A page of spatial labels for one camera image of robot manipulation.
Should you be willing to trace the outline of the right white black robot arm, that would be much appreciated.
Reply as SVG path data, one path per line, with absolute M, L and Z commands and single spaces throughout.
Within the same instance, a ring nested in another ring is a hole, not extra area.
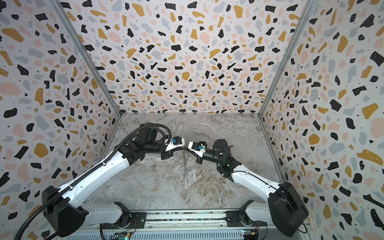
M 308 232 L 300 227 L 305 225 L 309 211 L 293 185 L 268 180 L 249 170 L 232 156 L 226 140 L 216 140 L 212 149 L 207 148 L 206 142 L 190 142 L 184 150 L 196 156 L 199 165 L 204 161 L 216 164 L 223 178 L 246 187 L 267 203 L 262 207 L 253 200 L 247 201 L 237 211 L 227 213 L 228 224 L 252 227 L 264 222 L 274 225 L 286 237 Z

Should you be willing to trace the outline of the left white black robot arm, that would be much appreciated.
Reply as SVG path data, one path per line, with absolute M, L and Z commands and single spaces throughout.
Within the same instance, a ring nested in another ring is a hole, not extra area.
M 118 228 L 135 223 L 131 211 L 121 202 L 101 207 L 83 207 L 83 202 L 101 185 L 119 172 L 142 161 L 146 154 L 159 154 L 162 160 L 182 150 L 185 139 L 174 137 L 162 124 L 142 124 L 128 134 L 115 148 L 91 169 L 59 188 L 48 187 L 43 192 L 44 217 L 56 235 L 67 237 L 89 225 L 114 224 Z

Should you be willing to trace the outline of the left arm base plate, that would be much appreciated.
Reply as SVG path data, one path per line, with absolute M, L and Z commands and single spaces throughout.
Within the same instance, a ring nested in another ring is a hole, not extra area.
M 146 212 L 130 212 L 123 215 L 114 224 L 103 224 L 104 230 L 138 230 L 145 227 L 147 218 Z

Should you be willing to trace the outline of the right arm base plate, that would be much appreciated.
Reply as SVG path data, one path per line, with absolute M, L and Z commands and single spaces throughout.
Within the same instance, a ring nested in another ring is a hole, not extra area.
M 244 211 L 226 211 L 225 221 L 228 227 L 265 227 L 267 223 L 261 221 L 252 221 Z

